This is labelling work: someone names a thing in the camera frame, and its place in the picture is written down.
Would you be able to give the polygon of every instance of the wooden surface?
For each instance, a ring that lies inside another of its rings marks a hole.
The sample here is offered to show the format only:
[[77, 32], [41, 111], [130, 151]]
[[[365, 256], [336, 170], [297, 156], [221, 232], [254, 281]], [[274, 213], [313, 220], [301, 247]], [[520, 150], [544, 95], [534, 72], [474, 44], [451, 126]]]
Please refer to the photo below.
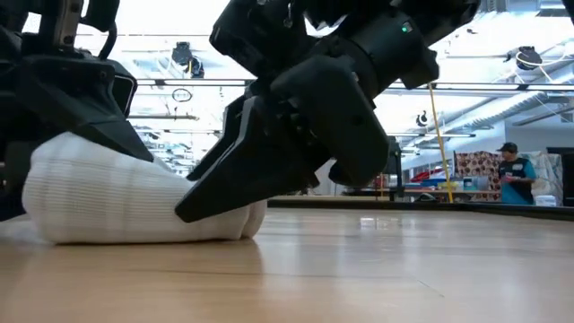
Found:
[[571, 323], [574, 223], [271, 210], [255, 241], [49, 247], [0, 224], [0, 322]]

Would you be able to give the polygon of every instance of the knit fabric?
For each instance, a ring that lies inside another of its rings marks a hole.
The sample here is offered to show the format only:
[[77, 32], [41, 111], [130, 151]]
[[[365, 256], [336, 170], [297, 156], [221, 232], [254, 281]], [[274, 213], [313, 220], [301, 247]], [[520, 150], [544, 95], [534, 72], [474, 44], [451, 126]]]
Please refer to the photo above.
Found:
[[22, 202], [40, 235], [55, 243], [238, 240], [257, 233], [266, 201], [181, 221], [174, 207], [193, 185], [160, 160], [137, 160], [64, 133], [32, 155]]

